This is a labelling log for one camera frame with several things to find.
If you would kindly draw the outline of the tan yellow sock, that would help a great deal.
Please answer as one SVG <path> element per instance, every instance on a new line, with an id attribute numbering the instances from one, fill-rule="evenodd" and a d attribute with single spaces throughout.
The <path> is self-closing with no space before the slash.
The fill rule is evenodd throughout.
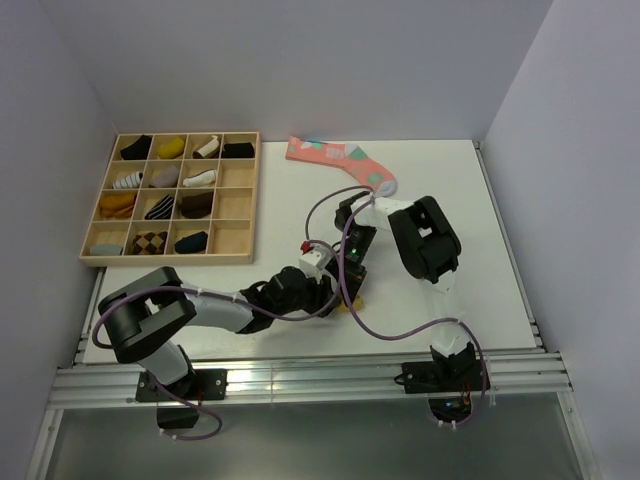
<path id="1" fill-rule="evenodd" d="M 340 303 L 336 307 L 336 311 L 340 312 L 340 313 L 350 313 L 352 310 L 359 311 L 359 310 L 361 310 L 363 308 L 364 308 L 364 301 L 363 301 L 363 299 L 362 299 L 362 297 L 360 295 L 357 295 L 352 300 L 352 307 L 351 308 L 348 307 L 348 305 L 345 303 L 344 299 L 341 299 Z"/>

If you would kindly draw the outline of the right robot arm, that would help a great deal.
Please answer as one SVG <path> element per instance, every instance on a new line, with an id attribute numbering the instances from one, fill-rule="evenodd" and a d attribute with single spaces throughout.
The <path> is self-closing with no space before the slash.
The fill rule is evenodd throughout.
<path id="1" fill-rule="evenodd" d="M 462 326 L 455 292 L 461 243 L 435 198 L 414 202 L 375 199 L 366 193 L 339 204 L 335 226 L 342 232 L 338 282 L 343 303 L 352 311 L 364 279 L 362 261 L 379 230 L 389 231 L 406 272 L 419 283 L 431 329 L 433 378 L 443 389 L 462 383 L 476 362 L 471 334 Z"/>

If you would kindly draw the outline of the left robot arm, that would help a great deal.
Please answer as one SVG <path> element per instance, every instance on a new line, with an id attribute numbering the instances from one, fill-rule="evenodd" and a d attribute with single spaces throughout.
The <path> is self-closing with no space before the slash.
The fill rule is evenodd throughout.
<path id="1" fill-rule="evenodd" d="M 161 267 L 104 297 L 92 331 L 96 347 L 112 350 L 122 364 L 137 363 L 172 399 L 191 394 L 197 380 L 184 349 L 172 342 L 192 325 L 250 335 L 276 319 L 304 321 L 325 317 L 340 295 L 332 276 L 318 278 L 287 266 L 267 281 L 232 293 L 204 291 L 182 281 L 172 267 Z"/>

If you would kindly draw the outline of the pink patterned sock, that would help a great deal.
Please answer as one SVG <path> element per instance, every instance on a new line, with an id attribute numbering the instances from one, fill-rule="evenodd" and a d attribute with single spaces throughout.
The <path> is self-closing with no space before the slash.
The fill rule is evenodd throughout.
<path id="1" fill-rule="evenodd" d="M 291 136 L 285 158 L 342 170 L 381 197 L 390 197 L 397 191 L 395 176 L 354 143 L 327 143 Z"/>

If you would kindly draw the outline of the rolled navy sock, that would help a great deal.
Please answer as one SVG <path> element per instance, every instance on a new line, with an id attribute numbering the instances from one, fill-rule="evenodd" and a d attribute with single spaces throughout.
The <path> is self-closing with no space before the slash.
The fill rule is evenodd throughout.
<path id="1" fill-rule="evenodd" d="M 177 254 L 197 254 L 206 250 L 208 234 L 200 231 L 178 240 L 174 245 Z"/>

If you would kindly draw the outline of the rolled dark brown sock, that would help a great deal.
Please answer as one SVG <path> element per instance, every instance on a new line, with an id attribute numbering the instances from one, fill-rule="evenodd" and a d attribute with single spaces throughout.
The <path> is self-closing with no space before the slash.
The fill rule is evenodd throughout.
<path id="1" fill-rule="evenodd" d="M 214 192 L 184 196 L 180 203 L 180 214 L 188 219 L 200 219 L 211 214 Z"/>

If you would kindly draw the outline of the rolled brown argyle sock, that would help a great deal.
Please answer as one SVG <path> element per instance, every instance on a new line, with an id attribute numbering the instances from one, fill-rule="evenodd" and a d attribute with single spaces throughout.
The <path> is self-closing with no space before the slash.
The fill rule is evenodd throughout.
<path id="1" fill-rule="evenodd" d="M 132 255 L 162 255 L 165 251 L 167 231 L 146 232 L 136 235 L 131 243 Z"/>

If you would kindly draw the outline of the rolled black white striped sock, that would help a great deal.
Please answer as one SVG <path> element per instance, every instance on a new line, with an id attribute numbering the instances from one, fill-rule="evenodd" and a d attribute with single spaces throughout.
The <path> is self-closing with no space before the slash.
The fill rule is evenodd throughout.
<path id="1" fill-rule="evenodd" d="M 174 207 L 174 197 L 172 195 L 166 195 L 157 201 L 154 206 L 145 214 L 145 220 L 167 220 L 172 216 Z"/>

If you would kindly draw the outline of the wooden compartment tray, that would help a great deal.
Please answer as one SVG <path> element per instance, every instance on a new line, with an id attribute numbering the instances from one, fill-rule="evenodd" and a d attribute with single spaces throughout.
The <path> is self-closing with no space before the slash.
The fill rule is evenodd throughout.
<path id="1" fill-rule="evenodd" d="M 152 137 L 146 160 L 122 160 L 119 151 L 132 144 L 140 135 Z M 220 147 L 212 158 L 194 159 L 193 151 L 211 135 L 218 135 Z M 183 154 L 174 159 L 159 159 L 157 148 L 174 137 L 185 140 Z M 251 142 L 255 157 L 227 159 L 221 157 L 225 143 Z M 257 132 L 176 132 L 120 134 L 113 146 L 101 190 L 92 213 L 79 254 L 80 260 L 92 267 L 138 266 L 210 266 L 219 264 L 247 264 L 253 259 L 256 204 L 259 181 L 261 139 Z M 175 188 L 150 188 L 151 179 L 162 170 L 177 166 L 180 169 Z M 202 171 L 216 169 L 216 181 L 203 188 L 185 188 L 182 181 Z M 143 180 L 137 189 L 116 190 L 112 183 L 130 173 L 142 171 Z M 211 214 L 200 219 L 184 218 L 180 203 L 184 196 L 214 192 Z M 135 193 L 136 203 L 130 218 L 104 218 L 98 209 L 99 200 L 112 194 Z M 174 197 L 172 216 L 167 220 L 145 220 L 145 214 L 166 195 Z M 162 255 L 132 255 L 131 243 L 138 234 L 167 231 Z M 175 243 L 188 235 L 205 231 L 208 243 L 197 254 L 177 254 Z M 119 256 L 92 256 L 89 248 L 96 244 L 118 244 L 123 247 Z"/>

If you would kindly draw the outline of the rolled grey sock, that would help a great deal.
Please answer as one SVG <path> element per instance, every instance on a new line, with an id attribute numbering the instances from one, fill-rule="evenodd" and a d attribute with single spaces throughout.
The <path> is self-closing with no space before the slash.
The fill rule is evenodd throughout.
<path id="1" fill-rule="evenodd" d="M 180 169 L 170 166 L 155 175 L 149 182 L 150 188 L 175 188 L 178 184 Z"/>

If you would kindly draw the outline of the rolled brown white sock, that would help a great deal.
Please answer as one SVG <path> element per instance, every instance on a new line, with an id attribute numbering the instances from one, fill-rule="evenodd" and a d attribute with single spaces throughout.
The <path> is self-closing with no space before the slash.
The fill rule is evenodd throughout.
<path id="1" fill-rule="evenodd" d="M 201 146 L 193 151 L 194 159 L 212 158 L 219 150 L 220 140 L 218 135 L 211 135 Z"/>

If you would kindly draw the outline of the rolled mustard yellow sock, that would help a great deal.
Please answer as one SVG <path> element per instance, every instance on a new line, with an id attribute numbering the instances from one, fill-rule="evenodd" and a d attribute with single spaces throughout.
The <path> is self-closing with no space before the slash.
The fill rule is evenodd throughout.
<path id="1" fill-rule="evenodd" d="M 182 137 L 174 137 L 169 142 L 160 144 L 157 148 L 159 159 L 174 159 L 180 157 L 185 148 L 185 140 Z"/>

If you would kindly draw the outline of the rolled orange sock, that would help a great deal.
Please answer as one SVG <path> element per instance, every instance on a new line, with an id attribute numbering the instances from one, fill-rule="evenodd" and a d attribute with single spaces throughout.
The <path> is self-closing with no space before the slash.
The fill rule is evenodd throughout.
<path id="1" fill-rule="evenodd" d="M 106 195 L 99 200 L 99 213 L 104 218 L 130 218 L 136 203 L 135 193 Z"/>

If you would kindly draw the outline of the rolled light blue sock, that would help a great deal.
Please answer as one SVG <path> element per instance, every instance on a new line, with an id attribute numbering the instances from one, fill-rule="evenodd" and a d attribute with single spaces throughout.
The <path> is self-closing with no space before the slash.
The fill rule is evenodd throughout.
<path id="1" fill-rule="evenodd" d="M 89 248 L 89 254 L 92 256 L 119 256 L 123 247 L 118 244 L 96 244 Z"/>

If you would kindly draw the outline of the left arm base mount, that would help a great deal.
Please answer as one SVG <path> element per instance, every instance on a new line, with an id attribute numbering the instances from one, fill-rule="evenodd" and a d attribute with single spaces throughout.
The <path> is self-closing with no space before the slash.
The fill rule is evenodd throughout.
<path id="1" fill-rule="evenodd" d="M 148 371 L 140 374 L 135 393 L 137 403 L 155 403 L 159 428 L 171 433 L 181 433 L 193 428 L 201 413 L 180 402 L 180 407 L 162 407 L 160 403 L 176 401 L 176 398 L 202 407 L 205 401 L 221 401 L 226 396 L 226 369 L 196 369 L 170 385 L 163 385 Z"/>

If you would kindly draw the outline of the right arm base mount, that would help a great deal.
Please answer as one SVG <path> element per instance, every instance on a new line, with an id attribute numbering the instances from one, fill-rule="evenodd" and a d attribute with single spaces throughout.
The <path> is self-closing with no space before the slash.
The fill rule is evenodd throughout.
<path id="1" fill-rule="evenodd" d="M 429 361 L 404 362 L 394 383 L 405 394 L 445 394 L 430 399 L 429 409 L 438 422 L 451 427 L 468 420 L 473 413 L 472 394 L 484 396 L 490 386 L 486 364 L 469 342 L 459 353 L 445 356 L 431 348 Z"/>

